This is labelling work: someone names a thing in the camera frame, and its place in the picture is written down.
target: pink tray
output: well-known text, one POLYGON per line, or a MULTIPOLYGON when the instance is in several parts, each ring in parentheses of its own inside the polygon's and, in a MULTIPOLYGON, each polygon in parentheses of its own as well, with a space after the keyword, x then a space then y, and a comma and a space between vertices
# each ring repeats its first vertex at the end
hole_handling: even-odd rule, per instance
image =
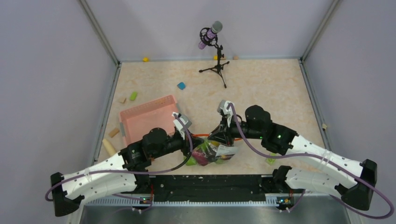
POLYGON ((169 135, 175 132, 172 112, 179 112, 174 96, 165 96, 120 112, 125 146, 140 141, 151 129, 160 127, 169 135))

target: snack bag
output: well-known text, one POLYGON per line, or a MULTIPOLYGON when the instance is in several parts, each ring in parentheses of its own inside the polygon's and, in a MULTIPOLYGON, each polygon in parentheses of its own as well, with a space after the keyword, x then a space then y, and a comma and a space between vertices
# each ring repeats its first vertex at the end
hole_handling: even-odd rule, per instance
POLYGON ((206 166, 211 162, 222 164, 230 160, 238 150, 239 148, 235 146, 227 146, 217 141, 205 140, 193 150, 191 158, 186 165, 193 166, 198 164, 206 166))

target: cable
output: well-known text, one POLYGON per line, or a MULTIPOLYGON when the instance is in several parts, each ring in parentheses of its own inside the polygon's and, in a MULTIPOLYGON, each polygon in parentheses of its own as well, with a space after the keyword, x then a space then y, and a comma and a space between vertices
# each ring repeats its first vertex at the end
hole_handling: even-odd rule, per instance
MULTIPOLYGON (((150 200, 143 200, 143 199, 140 199, 140 198, 137 198, 137 197, 129 197, 129 196, 124 196, 124 195, 119 195, 119 194, 113 194, 113 196, 122 197, 122 198, 130 199, 130 200, 137 200, 137 201, 142 201, 142 202, 148 202, 148 203, 150 204, 150 206, 147 207, 147 208, 145 208, 145 209, 143 209, 143 210, 141 210, 141 213, 143 213, 143 212, 145 212, 145 211, 148 211, 148 210, 150 210, 150 209, 153 208, 153 203, 152 203, 152 201, 150 201, 150 200)), ((134 208, 125 207, 125 208, 117 209, 117 210, 115 210, 114 212, 112 212, 110 215, 108 215, 107 217, 105 217, 104 219, 102 219, 98 224, 100 224, 100 223, 102 223, 102 222, 108 220, 108 219, 109 219, 111 216, 113 216, 115 213, 120 212, 120 211, 123 211, 123 210, 132 210, 132 211, 134 211, 134 208)))
POLYGON ((239 115, 239 114, 237 114, 236 115, 239 119, 240 119, 240 121, 242 122, 242 117, 239 115))
POLYGON ((303 199, 304 194, 305 194, 305 190, 301 193, 300 197, 297 199, 296 203, 294 203, 293 207, 291 207, 289 209, 289 212, 293 211, 297 207, 297 205, 300 204, 301 199, 303 199))
MULTIPOLYGON (((191 153, 194 150, 193 145, 192 145, 192 138, 191 138, 191 134, 188 131, 187 127, 184 125, 184 123, 180 120, 180 118, 177 115, 174 115, 175 118, 180 122, 180 124, 182 125, 183 129, 185 130, 186 134, 187 134, 187 138, 188 141, 190 142, 190 153, 188 154, 188 156, 186 157, 186 159, 180 163, 179 165, 177 165, 176 167, 172 168, 172 169, 167 169, 167 170, 162 170, 162 171, 151 171, 151 172, 138 172, 138 171, 127 171, 127 170, 96 170, 96 171, 91 171, 88 174, 92 175, 92 174, 103 174, 103 173, 121 173, 121 174, 138 174, 138 175, 155 175, 155 174, 163 174, 163 173, 167 173, 173 170, 176 170, 180 167, 182 167, 187 161, 188 159, 191 157, 191 153)), ((71 177, 69 179, 66 180, 62 180, 59 183, 56 183, 54 186, 52 186, 46 193, 45 193, 45 200, 48 202, 52 202, 53 199, 48 198, 48 195, 50 195, 51 191, 55 188, 57 188, 58 186, 76 180, 78 178, 84 177, 85 174, 80 174, 74 177, 71 177)))
POLYGON ((208 137, 209 134, 192 134, 193 137, 208 137))
POLYGON ((330 161, 330 160, 328 160, 328 159, 326 159, 326 158, 323 158, 322 156, 318 156, 318 155, 315 155, 315 154, 305 154, 305 153, 297 153, 297 154, 282 155, 282 156, 271 156, 271 155, 266 155, 266 154, 264 154, 264 153, 258 151, 257 149, 255 149, 255 148, 250 144, 250 142, 247 140, 247 138, 246 138, 245 135, 243 134, 242 128, 240 127, 240 124, 239 124, 239 122, 238 122, 238 117, 236 116, 236 111, 235 111, 235 107, 234 107, 233 103, 229 103, 227 109, 229 109, 230 107, 231 107, 231 109, 232 109, 232 111, 233 111, 233 117, 234 117, 235 123, 236 123, 236 125, 237 125, 238 131, 239 131, 241 137, 243 138, 243 140, 245 141, 245 143, 247 144, 247 146, 249 146, 249 148, 252 149, 255 153, 257 153, 257 154, 259 154, 259 155, 261 155, 261 156, 263 156, 263 157, 265 157, 265 158, 270 158, 270 159, 284 159, 284 158, 291 158, 291 157, 298 157, 298 156, 308 156, 308 157, 317 158, 317 159, 319 159, 319 160, 324 160, 324 161, 328 162, 330 165, 335 166, 336 168, 338 168, 338 169, 340 169, 341 171, 343 171, 344 173, 350 175, 350 176, 353 177, 355 180, 359 181, 360 183, 364 184, 365 186, 367 186, 368 188, 370 188, 371 190, 373 190, 375 193, 377 193, 381 198, 383 198, 383 199, 386 201, 386 203, 388 203, 390 210, 389 210, 389 212, 388 212, 386 215, 383 215, 383 216, 371 216, 371 215, 367 215, 367 214, 361 213, 361 212, 359 212, 359 211, 357 211, 357 210, 355 210, 355 209, 353 209, 353 208, 351 208, 351 207, 349 207, 349 206, 346 206, 346 204, 343 203, 343 202, 341 201, 341 202, 342 202, 342 203, 341 203, 342 205, 346 206, 349 210, 351 210, 351 211, 353 211, 353 212, 355 212, 355 213, 357 213, 357 214, 359 214, 359 215, 362 215, 362 216, 367 217, 367 218, 372 218, 372 219, 385 219, 385 218, 388 218, 388 217, 392 216, 393 213, 395 212, 395 207, 393 206, 393 203, 392 203, 382 192, 380 192, 380 191, 379 191, 378 189, 376 189, 375 187, 371 186, 371 185, 370 185, 369 183, 367 183, 365 180, 363 180, 363 179, 361 179, 360 177, 358 177, 358 176, 352 174, 352 173, 349 172, 348 170, 346 170, 346 169, 344 169, 343 167, 337 165, 335 162, 330 161))

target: green block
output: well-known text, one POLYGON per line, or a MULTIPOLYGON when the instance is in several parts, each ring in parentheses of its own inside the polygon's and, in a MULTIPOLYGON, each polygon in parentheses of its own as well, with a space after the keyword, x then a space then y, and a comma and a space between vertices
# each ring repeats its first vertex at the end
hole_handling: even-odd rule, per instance
POLYGON ((226 161, 225 160, 222 160, 221 158, 218 158, 214 163, 216 163, 216 164, 223 164, 223 163, 225 163, 226 161))
POLYGON ((131 96, 129 97, 129 99, 130 99, 130 100, 135 100, 135 99, 136 99, 136 96, 137 96, 137 92, 133 92, 133 93, 131 94, 131 96))
POLYGON ((276 159, 267 158, 265 161, 266 161, 269 165, 273 165, 274 162, 276 161, 276 159))
POLYGON ((190 159, 186 162, 186 166, 194 166, 196 164, 197 164, 197 161, 194 158, 192 158, 192 157, 190 157, 190 159))

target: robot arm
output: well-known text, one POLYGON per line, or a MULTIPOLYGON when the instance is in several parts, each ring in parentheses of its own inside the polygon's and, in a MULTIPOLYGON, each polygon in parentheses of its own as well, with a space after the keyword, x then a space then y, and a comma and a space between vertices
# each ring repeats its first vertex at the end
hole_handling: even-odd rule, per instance
MULTIPOLYGON (((187 128, 191 125, 186 116, 179 117, 187 128)), ((91 175, 90 173, 101 170, 146 172, 146 167, 150 166, 155 158, 177 150, 181 150, 187 156, 190 145, 181 132, 181 126, 176 126, 173 136, 168 136, 161 128, 154 128, 144 135, 142 140, 128 145, 101 163, 72 174, 53 174, 51 176, 52 186, 62 180, 83 175, 81 178, 65 182, 52 190, 55 215, 57 217, 68 215, 77 210, 80 205, 115 193, 138 194, 144 192, 150 183, 148 174, 134 175, 113 172, 91 175)), ((200 143, 201 139, 193 138, 194 147, 200 143)))
MULTIPOLYGON (((241 134, 234 120, 228 122, 233 113, 224 111, 229 101, 222 101, 218 112, 222 115, 220 125, 210 134, 209 139, 231 145, 241 134)), ((260 106, 254 105, 245 111, 246 121, 241 121, 243 134, 248 139, 261 139, 261 145, 268 151, 280 155, 314 154, 326 158, 344 167, 352 174, 376 184, 377 164, 371 160, 354 161, 321 148, 299 135, 296 131, 273 123, 270 114, 260 106)), ((323 173, 315 173, 281 166, 273 173, 278 189, 288 192, 290 189, 310 189, 341 198, 346 204, 368 210, 373 191, 335 166, 313 157, 300 156, 298 159, 318 168, 323 173)))

